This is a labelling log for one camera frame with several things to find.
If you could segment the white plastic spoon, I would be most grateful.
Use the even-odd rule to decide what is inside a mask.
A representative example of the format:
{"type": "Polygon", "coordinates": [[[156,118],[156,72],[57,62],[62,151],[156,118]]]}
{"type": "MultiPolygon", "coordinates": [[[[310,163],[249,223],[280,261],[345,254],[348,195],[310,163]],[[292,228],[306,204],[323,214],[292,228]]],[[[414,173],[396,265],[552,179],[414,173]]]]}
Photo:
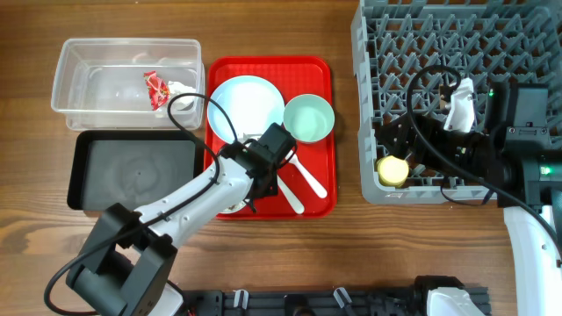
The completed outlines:
{"type": "Polygon", "coordinates": [[[280,176],[277,177],[277,186],[282,191],[290,207],[297,213],[303,214],[305,206],[299,201],[295,194],[288,188],[280,176]]]}

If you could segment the yellow plastic cup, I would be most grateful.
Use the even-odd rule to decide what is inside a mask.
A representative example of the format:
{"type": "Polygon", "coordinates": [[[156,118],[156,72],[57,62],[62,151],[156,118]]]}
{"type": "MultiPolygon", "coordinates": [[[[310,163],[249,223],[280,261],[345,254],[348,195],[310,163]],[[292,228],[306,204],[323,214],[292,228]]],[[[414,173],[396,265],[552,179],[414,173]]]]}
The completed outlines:
{"type": "Polygon", "coordinates": [[[405,183],[409,167],[405,160],[388,155],[376,164],[379,182],[387,187],[398,188],[405,183]]]}

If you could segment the light blue food bowl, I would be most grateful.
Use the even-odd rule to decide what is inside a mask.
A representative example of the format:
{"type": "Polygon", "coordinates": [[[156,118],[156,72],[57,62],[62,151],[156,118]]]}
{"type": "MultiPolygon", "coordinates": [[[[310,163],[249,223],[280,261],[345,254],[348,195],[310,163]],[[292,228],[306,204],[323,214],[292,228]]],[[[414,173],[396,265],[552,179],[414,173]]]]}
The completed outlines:
{"type": "Polygon", "coordinates": [[[235,204],[235,205],[231,205],[228,208],[224,209],[221,214],[232,214],[232,213],[236,213],[238,211],[240,211],[241,209],[243,209],[246,206],[246,203],[244,200],[242,200],[240,203],[235,204]]]}

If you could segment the red snack wrapper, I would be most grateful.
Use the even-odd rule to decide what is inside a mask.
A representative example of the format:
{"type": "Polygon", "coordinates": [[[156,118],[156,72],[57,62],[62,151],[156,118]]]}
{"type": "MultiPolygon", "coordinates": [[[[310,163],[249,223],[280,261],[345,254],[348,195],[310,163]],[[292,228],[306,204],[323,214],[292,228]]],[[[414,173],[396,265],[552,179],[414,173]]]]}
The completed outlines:
{"type": "Polygon", "coordinates": [[[148,87],[148,96],[153,111],[157,111],[169,100],[168,85],[159,77],[155,71],[149,71],[143,74],[143,78],[148,87]]]}

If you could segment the light blue plate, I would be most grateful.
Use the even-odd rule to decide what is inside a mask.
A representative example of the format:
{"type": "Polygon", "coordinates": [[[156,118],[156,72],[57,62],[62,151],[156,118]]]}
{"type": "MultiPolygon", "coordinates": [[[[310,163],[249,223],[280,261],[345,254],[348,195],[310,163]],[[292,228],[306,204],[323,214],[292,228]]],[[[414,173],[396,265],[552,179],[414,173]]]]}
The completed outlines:
{"type": "Polygon", "coordinates": [[[211,95],[229,117],[236,138],[259,138],[271,124],[283,124],[285,101],[269,81],[240,75],[220,84],[211,95]]]}

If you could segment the white napkin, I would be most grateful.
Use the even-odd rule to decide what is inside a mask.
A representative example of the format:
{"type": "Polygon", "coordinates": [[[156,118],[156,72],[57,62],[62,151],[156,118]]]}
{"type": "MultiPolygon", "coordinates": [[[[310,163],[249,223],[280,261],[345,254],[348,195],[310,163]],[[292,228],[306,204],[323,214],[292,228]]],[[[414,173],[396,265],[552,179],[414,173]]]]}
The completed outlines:
{"type": "Polygon", "coordinates": [[[170,100],[181,95],[181,97],[172,104],[172,109],[174,111],[191,111],[194,108],[195,97],[186,96],[186,93],[195,93],[195,88],[175,81],[168,81],[168,88],[170,100]]]}

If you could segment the mint green bowl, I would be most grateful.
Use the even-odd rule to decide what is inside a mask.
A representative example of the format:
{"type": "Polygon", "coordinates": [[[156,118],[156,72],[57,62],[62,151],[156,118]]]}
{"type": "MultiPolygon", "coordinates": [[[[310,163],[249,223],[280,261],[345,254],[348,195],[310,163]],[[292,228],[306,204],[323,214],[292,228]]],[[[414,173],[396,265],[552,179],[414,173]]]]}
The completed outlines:
{"type": "Polygon", "coordinates": [[[302,94],[285,106],[283,124],[298,141],[316,143],[327,138],[335,126],[335,112],[323,97],[302,94]]]}

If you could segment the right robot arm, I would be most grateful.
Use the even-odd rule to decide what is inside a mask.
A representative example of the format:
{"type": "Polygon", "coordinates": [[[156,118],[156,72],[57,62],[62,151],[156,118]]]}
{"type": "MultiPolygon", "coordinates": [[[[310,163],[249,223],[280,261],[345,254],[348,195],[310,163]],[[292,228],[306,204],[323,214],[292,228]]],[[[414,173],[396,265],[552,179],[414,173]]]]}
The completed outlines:
{"type": "Polygon", "coordinates": [[[377,128],[389,154],[447,176],[482,180],[504,212],[521,315],[561,313],[561,152],[546,126],[548,89],[493,82],[482,132],[404,114],[377,128]]]}

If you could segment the white plastic fork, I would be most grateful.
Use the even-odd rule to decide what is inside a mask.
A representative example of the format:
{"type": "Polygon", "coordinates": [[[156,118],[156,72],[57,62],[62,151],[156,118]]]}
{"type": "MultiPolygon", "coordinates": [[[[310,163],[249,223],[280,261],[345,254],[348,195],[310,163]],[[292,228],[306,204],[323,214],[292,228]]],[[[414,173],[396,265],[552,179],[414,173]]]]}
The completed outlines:
{"type": "Polygon", "coordinates": [[[324,186],[308,171],[308,169],[299,161],[295,151],[290,151],[285,159],[294,165],[300,174],[304,177],[310,188],[319,198],[326,198],[328,196],[327,190],[324,186]]]}

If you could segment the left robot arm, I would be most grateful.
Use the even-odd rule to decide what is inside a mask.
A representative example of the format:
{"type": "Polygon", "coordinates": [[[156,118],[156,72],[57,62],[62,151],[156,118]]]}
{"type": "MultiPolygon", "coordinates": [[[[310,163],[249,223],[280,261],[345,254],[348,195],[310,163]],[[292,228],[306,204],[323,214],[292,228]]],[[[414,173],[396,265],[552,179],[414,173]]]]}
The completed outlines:
{"type": "Polygon", "coordinates": [[[228,207],[276,194],[293,145],[267,136],[233,142],[167,197],[134,211],[110,206],[69,264],[67,286],[98,315],[178,314],[184,296],[169,284],[178,249],[228,207]]]}

